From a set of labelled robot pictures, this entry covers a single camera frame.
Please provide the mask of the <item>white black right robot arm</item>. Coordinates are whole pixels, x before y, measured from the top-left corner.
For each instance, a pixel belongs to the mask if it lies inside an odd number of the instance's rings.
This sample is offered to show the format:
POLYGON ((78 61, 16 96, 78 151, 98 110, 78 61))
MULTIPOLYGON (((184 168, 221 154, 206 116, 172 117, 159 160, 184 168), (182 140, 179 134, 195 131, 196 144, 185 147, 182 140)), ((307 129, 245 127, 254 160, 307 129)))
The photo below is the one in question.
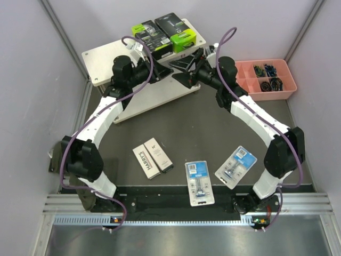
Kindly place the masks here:
POLYGON ((230 57, 219 57, 210 63, 205 50, 169 62, 178 70, 173 78, 191 88, 201 83, 216 90, 216 101, 221 108, 246 123, 265 143, 267 152, 259 180, 253 186, 249 206, 261 211, 268 205, 268 197, 292 171, 302 169, 305 161, 305 138, 301 128, 290 128, 262 109, 237 82, 238 69, 230 57))

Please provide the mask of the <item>black green exfoliating razor box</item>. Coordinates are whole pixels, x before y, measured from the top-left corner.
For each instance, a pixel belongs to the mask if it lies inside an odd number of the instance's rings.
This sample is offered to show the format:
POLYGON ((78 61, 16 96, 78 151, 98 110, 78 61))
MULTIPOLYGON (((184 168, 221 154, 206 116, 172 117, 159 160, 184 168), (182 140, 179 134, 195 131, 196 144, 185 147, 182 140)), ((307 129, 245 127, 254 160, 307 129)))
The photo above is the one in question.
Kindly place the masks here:
POLYGON ((166 34, 152 21, 148 20, 132 27, 132 34, 141 40, 156 60, 173 53, 173 44, 166 34))

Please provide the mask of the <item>black green Gillette razor box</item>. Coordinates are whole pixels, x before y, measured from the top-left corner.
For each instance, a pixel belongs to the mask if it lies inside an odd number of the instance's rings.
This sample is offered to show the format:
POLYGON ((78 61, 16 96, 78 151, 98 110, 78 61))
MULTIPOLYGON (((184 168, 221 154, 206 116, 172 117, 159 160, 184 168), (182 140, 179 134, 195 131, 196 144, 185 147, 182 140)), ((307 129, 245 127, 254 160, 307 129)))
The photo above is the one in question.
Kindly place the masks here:
POLYGON ((170 39, 175 53, 196 45, 197 34, 174 12, 158 17, 154 22, 170 39))

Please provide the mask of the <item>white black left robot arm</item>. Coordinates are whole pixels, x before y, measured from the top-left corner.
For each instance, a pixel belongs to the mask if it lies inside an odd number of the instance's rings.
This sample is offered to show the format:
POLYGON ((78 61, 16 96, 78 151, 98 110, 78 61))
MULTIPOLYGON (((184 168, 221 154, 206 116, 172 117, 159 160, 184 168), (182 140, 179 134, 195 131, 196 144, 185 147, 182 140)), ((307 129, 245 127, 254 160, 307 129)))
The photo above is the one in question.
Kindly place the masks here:
POLYGON ((134 95, 147 84, 160 82, 172 73, 172 69, 154 57, 140 57, 136 63, 127 55, 115 57, 110 85, 98 107, 78 131, 61 141, 60 179, 63 180, 66 173, 74 175, 84 183, 74 189, 89 190, 103 198, 102 205, 108 211, 118 210, 121 199, 115 195, 117 187, 104 172, 99 145, 114 119, 126 109, 134 95))

